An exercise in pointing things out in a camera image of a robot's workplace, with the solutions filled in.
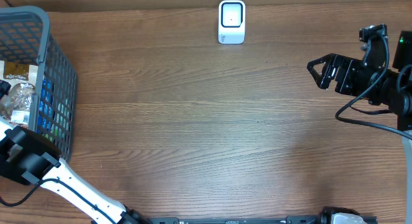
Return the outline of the beige brown snack bag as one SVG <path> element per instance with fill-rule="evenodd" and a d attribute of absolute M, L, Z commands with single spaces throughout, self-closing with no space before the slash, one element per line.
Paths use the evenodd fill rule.
<path fill-rule="evenodd" d="M 28 128 L 38 66 L 1 61 L 1 80 L 10 84 L 1 99 L 1 116 L 12 125 Z"/>

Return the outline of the blue cookie packet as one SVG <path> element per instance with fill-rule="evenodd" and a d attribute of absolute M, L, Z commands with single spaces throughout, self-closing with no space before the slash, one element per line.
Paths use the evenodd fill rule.
<path fill-rule="evenodd" d="M 45 131 L 52 130 L 53 120 L 53 95 L 51 80 L 42 81 L 41 96 L 39 100 L 39 116 L 37 126 Z"/>

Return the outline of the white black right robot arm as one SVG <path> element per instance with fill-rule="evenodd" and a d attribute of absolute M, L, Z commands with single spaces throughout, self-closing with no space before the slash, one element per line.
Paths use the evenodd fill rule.
<path fill-rule="evenodd" d="M 335 91 L 349 95 L 352 100 L 335 114 L 341 122 L 373 127 L 402 138 L 406 157 L 406 223 L 411 223 L 411 32 L 403 31 L 398 40 L 395 58 L 389 59 L 387 27 L 384 24 L 362 28 L 359 40 L 364 43 L 365 55 L 354 59 L 335 53 L 327 54 L 307 64 L 317 86 L 328 89 L 335 80 Z M 354 103 L 364 99 L 373 106 L 386 105 L 387 109 L 372 111 L 372 115 L 393 113 L 397 127 L 354 120 L 341 116 Z"/>

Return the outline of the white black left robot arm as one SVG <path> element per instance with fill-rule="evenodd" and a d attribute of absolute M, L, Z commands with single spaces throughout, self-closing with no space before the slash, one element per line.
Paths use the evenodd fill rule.
<path fill-rule="evenodd" d="M 49 138 L 1 119 L 1 176 L 33 189 L 16 203 L 24 203 L 38 188 L 48 189 L 72 203 L 94 223 L 149 223 L 119 201 L 113 200 L 83 180 L 61 157 Z"/>

